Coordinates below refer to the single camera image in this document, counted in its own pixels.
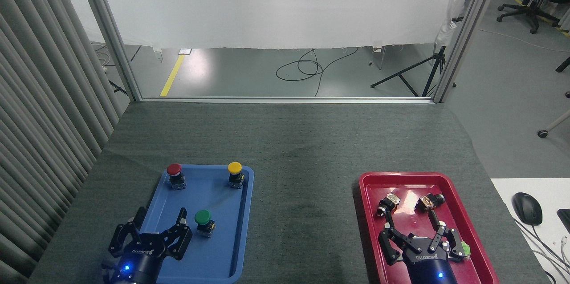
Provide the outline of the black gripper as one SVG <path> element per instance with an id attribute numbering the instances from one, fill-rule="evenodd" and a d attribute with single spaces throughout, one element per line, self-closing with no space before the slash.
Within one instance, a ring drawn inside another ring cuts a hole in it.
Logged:
<path id="1" fill-rule="evenodd" d="M 146 207 L 139 207 L 131 220 L 116 226 L 109 252 L 119 260 L 117 264 L 102 262 L 105 284 L 155 284 L 164 258 L 183 259 L 193 237 L 186 220 L 187 209 L 180 209 L 175 224 L 169 229 L 140 235 L 146 213 Z M 127 235 L 131 235 L 132 241 L 125 245 Z"/>
<path id="2" fill-rule="evenodd" d="M 434 210 L 428 213 L 433 239 L 404 235 L 395 228 L 391 211 L 378 210 L 386 223 L 378 235 L 378 242 L 387 264 L 403 261 L 412 284 L 457 284 L 450 260 L 460 262 L 468 258 L 468 245 L 460 239 L 456 228 L 440 221 Z"/>

